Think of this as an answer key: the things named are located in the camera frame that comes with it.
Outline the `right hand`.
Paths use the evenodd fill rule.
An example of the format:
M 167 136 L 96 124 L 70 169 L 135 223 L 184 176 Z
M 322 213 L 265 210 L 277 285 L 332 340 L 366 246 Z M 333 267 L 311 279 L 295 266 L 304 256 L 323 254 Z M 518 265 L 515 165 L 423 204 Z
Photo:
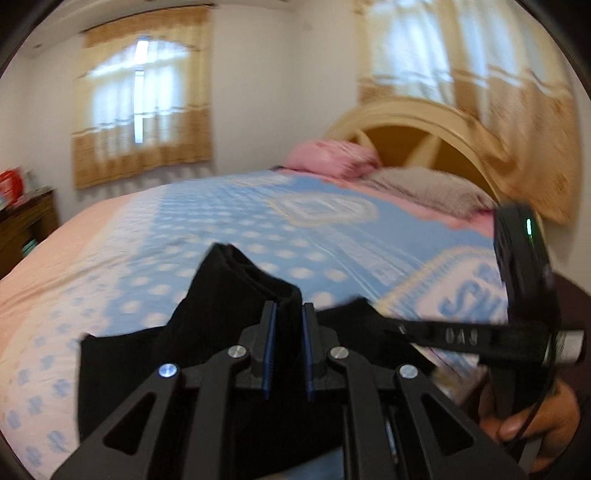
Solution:
M 525 425 L 531 409 L 521 411 L 506 420 L 495 416 L 496 400 L 490 384 L 486 384 L 480 397 L 478 414 L 481 429 L 496 443 L 513 440 Z M 575 437 L 581 420 L 581 410 L 574 390 L 562 379 L 555 382 L 554 393 L 541 404 L 525 430 L 524 438 L 541 438 L 532 473 L 541 472 L 562 454 Z

